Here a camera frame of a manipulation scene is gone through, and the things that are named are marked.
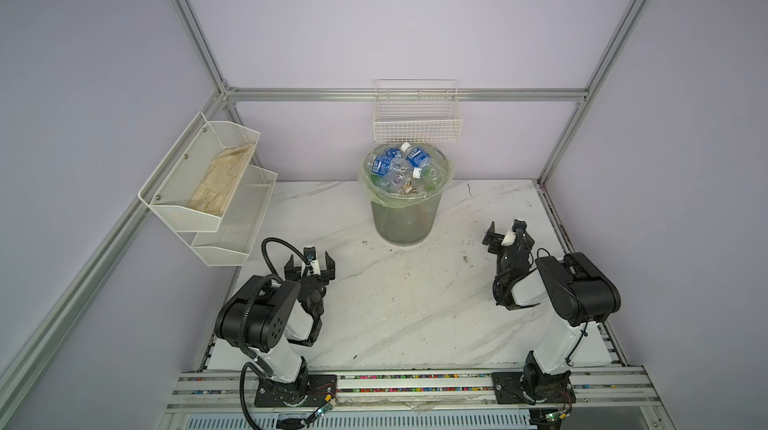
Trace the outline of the Pocari Sweat bottle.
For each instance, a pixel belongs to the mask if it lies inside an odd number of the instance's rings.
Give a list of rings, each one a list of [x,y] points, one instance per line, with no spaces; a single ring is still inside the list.
[[[428,188],[435,188],[443,181],[443,168],[423,147],[405,142],[401,144],[400,150],[413,167],[414,179],[420,180]]]

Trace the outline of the blue label water bottle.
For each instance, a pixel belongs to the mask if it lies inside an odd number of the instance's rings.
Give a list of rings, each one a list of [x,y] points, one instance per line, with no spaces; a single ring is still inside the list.
[[[391,147],[384,150],[384,157],[388,162],[394,160],[401,160],[403,158],[402,151],[399,147]]]

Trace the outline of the clear purple label bottle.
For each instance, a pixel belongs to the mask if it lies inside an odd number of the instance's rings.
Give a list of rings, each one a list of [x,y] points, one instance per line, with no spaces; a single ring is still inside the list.
[[[390,194],[408,193],[406,187],[413,176],[413,166],[404,159],[394,159],[377,180],[377,187]]]

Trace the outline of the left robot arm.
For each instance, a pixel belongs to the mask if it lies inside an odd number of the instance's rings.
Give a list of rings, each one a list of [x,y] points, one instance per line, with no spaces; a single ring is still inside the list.
[[[214,334],[246,356],[247,372],[258,378],[255,396],[244,400],[256,408],[321,406],[336,393],[337,378],[312,374],[298,347],[318,340],[327,285],[336,265],[329,254],[325,264],[316,249],[304,249],[305,264],[290,258],[285,278],[253,276],[219,311]]]

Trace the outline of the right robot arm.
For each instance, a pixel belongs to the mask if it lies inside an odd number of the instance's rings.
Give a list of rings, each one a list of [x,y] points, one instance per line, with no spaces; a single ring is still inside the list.
[[[590,328],[620,309],[617,287],[582,252],[561,258],[545,249],[535,254],[535,240],[522,220],[514,220],[504,234],[490,225],[482,244],[496,256],[491,284],[496,305],[513,311],[547,301],[554,311],[542,340],[528,353],[522,369],[492,375],[497,402],[572,403],[570,376],[575,357],[592,334]]]

